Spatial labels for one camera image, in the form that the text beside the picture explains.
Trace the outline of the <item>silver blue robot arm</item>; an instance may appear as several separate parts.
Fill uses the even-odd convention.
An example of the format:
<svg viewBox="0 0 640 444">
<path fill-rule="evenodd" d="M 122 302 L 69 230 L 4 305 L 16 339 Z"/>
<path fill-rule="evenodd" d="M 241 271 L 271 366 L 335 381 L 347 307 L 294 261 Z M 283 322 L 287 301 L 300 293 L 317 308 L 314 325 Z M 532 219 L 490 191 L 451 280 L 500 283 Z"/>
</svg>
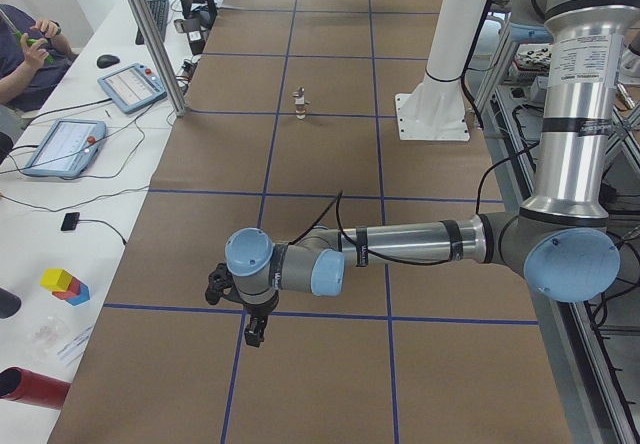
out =
<svg viewBox="0 0 640 444">
<path fill-rule="evenodd" d="M 624 38 L 638 18 L 639 0 L 511 1 L 511 38 L 552 44 L 534 189 L 517 213 L 354 229 L 313 224 L 281 243 L 241 229 L 209 276 L 206 300 L 242 305 L 250 316 L 245 341 L 256 347 L 281 291 L 336 296 L 350 265 L 472 259 L 506 266 L 559 302 L 605 291 L 620 256 L 606 234 L 599 192 Z"/>
</svg>

